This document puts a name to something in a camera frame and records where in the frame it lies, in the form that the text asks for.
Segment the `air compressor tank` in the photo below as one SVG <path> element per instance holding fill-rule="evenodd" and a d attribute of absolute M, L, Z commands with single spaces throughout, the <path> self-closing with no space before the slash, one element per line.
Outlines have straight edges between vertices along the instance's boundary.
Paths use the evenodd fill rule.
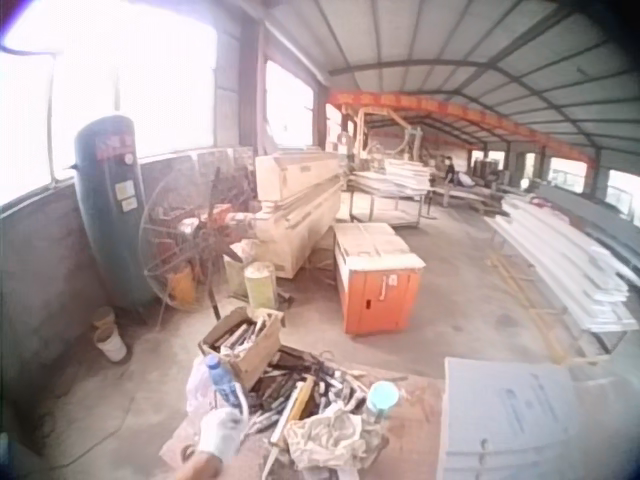
<path fill-rule="evenodd" d="M 138 252 L 144 190 L 133 121 L 100 118 L 76 136 L 76 192 L 84 227 L 116 305 L 139 308 L 155 294 Z"/>

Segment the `plastic bottle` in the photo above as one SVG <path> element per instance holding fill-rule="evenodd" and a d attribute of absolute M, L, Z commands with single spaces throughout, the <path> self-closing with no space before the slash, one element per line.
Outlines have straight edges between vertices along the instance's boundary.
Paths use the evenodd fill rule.
<path fill-rule="evenodd" d="M 206 356 L 205 364 L 209 370 L 209 378 L 211 378 L 213 388 L 216 389 L 218 395 L 227 405 L 239 409 L 240 399 L 236 392 L 235 379 L 231 370 L 222 363 L 220 357 L 213 353 Z"/>

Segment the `white glove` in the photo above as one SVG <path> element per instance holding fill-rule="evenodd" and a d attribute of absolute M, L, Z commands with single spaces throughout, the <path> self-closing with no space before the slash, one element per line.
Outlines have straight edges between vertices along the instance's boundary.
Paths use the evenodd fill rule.
<path fill-rule="evenodd" d="M 215 455 L 222 463 L 233 457 L 247 429 L 247 422 L 233 408 L 211 410 L 200 423 L 198 450 Z"/>

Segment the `person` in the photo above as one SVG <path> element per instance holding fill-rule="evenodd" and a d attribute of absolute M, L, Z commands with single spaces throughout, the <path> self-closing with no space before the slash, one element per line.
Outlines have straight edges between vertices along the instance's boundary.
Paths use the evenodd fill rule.
<path fill-rule="evenodd" d="M 238 451 L 247 422 L 233 408 L 207 413 L 200 423 L 200 440 L 193 456 L 178 471 L 177 480 L 212 480 Z"/>
<path fill-rule="evenodd" d="M 453 159 L 451 157 L 446 157 L 447 171 L 444 174 L 444 197 L 442 199 L 442 206 L 449 206 L 449 192 L 451 192 L 451 187 L 453 186 L 453 179 L 456 176 L 456 169 L 453 166 Z"/>

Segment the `orange box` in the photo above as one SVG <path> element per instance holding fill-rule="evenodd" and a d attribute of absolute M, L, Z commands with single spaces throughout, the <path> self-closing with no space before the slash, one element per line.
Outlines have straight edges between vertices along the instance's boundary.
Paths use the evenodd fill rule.
<path fill-rule="evenodd" d="M 337 224 L 334 230 L 345 333 L 405 329 L 425 263 L 386 223 Z"/>

